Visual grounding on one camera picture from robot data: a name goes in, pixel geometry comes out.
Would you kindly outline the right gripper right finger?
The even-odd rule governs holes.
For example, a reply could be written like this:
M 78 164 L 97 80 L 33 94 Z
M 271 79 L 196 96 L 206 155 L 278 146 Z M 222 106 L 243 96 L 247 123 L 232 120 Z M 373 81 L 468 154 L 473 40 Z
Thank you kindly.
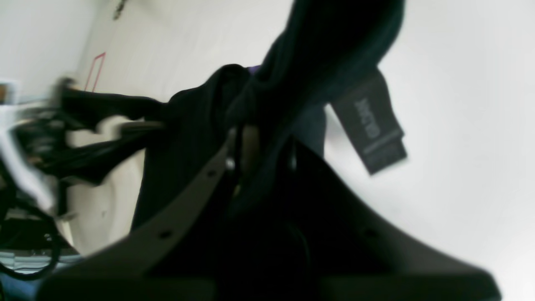
M 294 148 L 294 219 L 310 252 L 316 301 L 500 301 L 490 273 L 392 225 L 317 154 Z

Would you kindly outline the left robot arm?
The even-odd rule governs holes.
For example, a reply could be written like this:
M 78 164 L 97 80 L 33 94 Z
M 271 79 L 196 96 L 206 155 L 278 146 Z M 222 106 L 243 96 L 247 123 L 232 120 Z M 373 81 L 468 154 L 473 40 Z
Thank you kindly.
M 67 215 L 67 189 L 100 186 L 120 163 L 145 148 L 163 124 L 162 103 L 81 91 L 61 78 L 42 100 L 22 101 L 19 84 L 1 80 L 1 273 L 34 281 L 61 263 L 66 242 L 56 221 Z M 122 116 L 119 138 L 74 147 L 68 133 L 91 131 Z

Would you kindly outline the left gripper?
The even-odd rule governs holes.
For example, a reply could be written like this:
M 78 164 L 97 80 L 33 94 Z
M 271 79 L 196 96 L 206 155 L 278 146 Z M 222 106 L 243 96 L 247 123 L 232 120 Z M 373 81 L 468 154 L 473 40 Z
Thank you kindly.
M 65 124 L 64 136 L 59 146 L 42 155 L 38 166 L 60 180 L 100 185 L 163 128 L 157 118 L 163 104 L 151 97 L 61 86 L 52 105 Z

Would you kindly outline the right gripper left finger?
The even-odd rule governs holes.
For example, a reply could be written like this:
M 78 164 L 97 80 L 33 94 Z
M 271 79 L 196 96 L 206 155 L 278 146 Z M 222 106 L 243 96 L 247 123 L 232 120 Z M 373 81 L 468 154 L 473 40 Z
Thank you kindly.
M 46 279 L 38 301 L 212 301 L 210 278 L 149 278 L 178 247 L 224 176 L 248 171 L 260 149 L 256 126 L 233 128 L 221 149 L 165 209 L 127 238 Z

